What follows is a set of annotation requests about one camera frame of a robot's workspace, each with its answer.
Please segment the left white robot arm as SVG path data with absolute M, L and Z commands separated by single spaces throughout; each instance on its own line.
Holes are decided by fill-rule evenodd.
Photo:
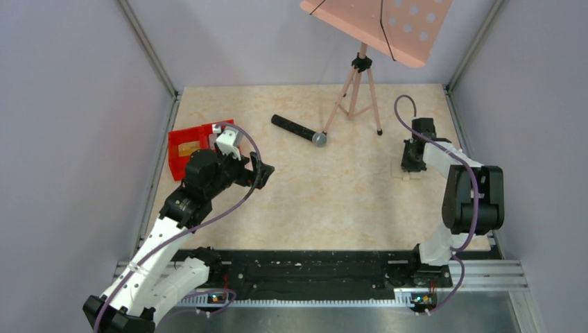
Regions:
M 143 245 L 122 274 L 99 296 L 89 296 L 83 312 L 94 332 L 154 332 L 163 317 L 219 266 L 219 255 L 199 248 L 179 269 L 162 278 L 173 256 L 188 238 L 208 225 L 212 200 L 232 185 L 247 187 L 247 197 L 262 189 L 275 168 L 249 157 L 219 150 L 192 153 L 180 186 L 164 206 Z

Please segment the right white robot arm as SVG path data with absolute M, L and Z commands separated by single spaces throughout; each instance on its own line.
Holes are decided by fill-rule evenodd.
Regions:
M 504 221 L 503 170 L 476 162 L 448 139 L 436 135 L 432 118 L 411 121 L 412 136 L 404 142 L 401 169 L 419 173 L 433 167 L 446 180 L 442 225 L 416 245 L 419 265 L 444 266 L 475 236 L 498 230 Z

